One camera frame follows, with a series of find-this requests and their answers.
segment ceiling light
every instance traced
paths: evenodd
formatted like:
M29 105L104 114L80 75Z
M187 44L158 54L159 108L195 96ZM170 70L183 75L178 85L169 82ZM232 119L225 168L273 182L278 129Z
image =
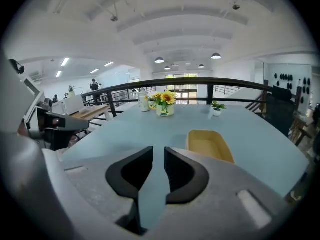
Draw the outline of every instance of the ceiling light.
M109 65L112 65L112 64L113 64L113 62L109 62L109 63L105 64L104 66L108 67Z
M165 62L165 60L161 57L158 57L155 59L155 63L164 63L164 62Z
M69 60L70 60L70 58L65 58L61 64L61 67L64 67L68 63Z
M214 54L212 54L211 59L213 59L213 60L221 59L221 55L219 53L214 53Z
M93 74L94 72L97 72L99 68L95 69L94 71L90 72L90 74Z

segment black handrail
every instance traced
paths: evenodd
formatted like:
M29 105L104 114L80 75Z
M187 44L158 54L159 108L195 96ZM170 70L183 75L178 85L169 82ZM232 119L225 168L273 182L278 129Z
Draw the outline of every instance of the black handrail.
M255 82L249 81L242 81L237 79L227 79L227 78L212 78L212 77L192 77L192 78L170 78L170 79L156 79L156 80L149 80L149 81L141 81L141 82L132 82L132 83L125 83L117 86L107 87L100 90L92 91L89 93L85 93L82 95L83 98L92 95L100 95L106 94L107 101L101 102L92 102L94 104L104 104L108 103L110 106L110 110L113 114L113 117L117 116L117 112L115 109L115 105L127 102L137 102L137 99L120 99L114 100L113 92L117 91L126 91L130 89L141 89L145 88L148 91L149 87L159 87L159 86L174 86L174 85L207 85L207 97L205 98L176 98L177 101L205 101L207 105L211 104L212 101L226 101L226 102L246 102L246 103L266 103L265 100L252 100L252 99L236 99L236 98L214 98L214 89L217 90L217 86L224 86L224 93L226 93L226 86L231 87L243 87L243 88L250 88L264 91L265 93L271 91L271 87L265 84L259 84Z

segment chair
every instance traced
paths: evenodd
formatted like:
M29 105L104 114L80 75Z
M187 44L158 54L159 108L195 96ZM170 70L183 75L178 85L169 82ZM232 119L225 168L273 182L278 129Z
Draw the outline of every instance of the chair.
M294 122L295 103L288 89L273 86L272 94L266 96L265 120L282 132L286 137Z

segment person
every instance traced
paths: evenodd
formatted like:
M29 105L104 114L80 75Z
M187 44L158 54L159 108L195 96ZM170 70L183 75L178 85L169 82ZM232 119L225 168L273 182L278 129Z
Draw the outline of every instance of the person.
M57 103L58 100L58 95L54 95L53 99L52 99L52 103Z
M90 84L90 89L92 91L96 91L96 90L99 90L99 84L96 82L96 79L92 79L92 84ZM98 102L98 98L99 98L99 95L95 94L95 95L92 95L93 96L93 99L95 102Z

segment yellow tray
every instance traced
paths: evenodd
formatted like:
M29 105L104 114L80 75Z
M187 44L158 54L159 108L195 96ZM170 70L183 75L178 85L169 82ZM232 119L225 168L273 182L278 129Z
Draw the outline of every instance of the yellow tray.
M192 130L188 133L186 149L203 156L235 164L224 138L212 130Z

